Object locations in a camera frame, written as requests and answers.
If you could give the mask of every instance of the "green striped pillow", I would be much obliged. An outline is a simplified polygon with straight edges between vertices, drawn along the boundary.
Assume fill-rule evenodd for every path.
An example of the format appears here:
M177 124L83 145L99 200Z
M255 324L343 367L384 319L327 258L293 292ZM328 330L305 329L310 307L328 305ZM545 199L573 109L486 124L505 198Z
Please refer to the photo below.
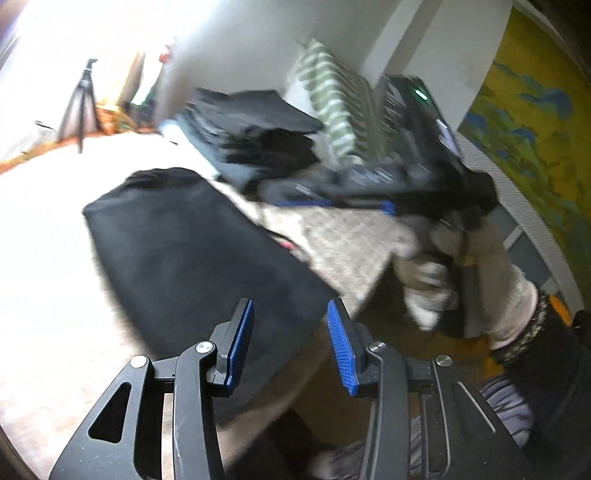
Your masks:
M310 94L310 102L318 120L324 123L337 158L385 157L384 132L366 79L336 61L314 39L300 60L298 78Z

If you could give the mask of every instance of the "green indicator light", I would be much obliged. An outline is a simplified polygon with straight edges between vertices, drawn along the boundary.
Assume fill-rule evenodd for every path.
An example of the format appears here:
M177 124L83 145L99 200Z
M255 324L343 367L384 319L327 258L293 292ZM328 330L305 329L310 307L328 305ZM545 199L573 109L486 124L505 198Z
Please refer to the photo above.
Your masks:
M414 89L414 93L416 93L423 100L429 100L429 97L425 95L421 90Z

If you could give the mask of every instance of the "white glove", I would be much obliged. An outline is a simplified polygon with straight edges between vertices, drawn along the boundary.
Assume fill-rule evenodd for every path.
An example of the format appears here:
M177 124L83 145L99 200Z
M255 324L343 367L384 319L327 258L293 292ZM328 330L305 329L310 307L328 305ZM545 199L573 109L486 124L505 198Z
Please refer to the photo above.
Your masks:
M394 221L394 270L404 285L404 301L419 328L432 330L442 311L457 306L449 271L433 254L439 251L457 259L463 234L421 217ZM510 263L498 231L487 219L468 235L464 254L464 265L478 267L480 299L472 300L482 305L479 318L469 321L480 323L492 350L508 345L534 314L537 289Z

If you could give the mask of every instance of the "mural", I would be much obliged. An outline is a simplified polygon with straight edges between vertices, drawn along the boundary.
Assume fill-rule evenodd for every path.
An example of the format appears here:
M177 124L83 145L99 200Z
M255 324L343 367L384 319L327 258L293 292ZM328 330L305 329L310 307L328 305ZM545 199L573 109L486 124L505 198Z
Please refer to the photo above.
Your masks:
M516 9L459 131L544 219L591 309L591 87Z

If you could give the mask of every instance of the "striped fabric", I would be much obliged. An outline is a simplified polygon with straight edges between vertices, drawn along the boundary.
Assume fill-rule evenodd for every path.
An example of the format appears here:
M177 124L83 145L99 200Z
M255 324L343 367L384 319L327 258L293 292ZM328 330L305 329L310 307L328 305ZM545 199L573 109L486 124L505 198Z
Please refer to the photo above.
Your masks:
M533 415L509 378L502 374L478 385L480 393L499 416L503 425L519 447L523 447L530 437ZM359 477L365 442L355 442L331 452L323 452L314 458L309 473L316 479L354 480ZM409 474L421 473L421 417L410 422L410 461Z
M354 163L385 157L384 132L367 80L341 65L316 40L308 43L298 79L309 92L318 119L324 123L335 157L361 158Z

